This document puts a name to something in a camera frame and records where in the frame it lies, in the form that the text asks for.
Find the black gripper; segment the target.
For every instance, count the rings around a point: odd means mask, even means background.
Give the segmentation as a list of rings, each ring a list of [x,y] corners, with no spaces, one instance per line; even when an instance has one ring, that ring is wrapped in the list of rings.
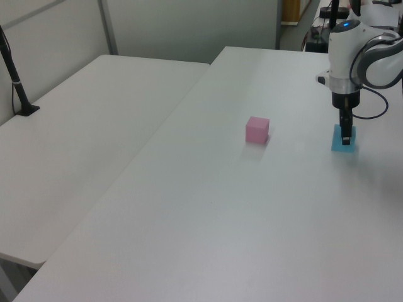
[[[350,145],[353,124],[353,108],[360,104],[360,92],[338,94],[332,92],[332,105],[339,110],[339,124],[341,125],[341,143]]]

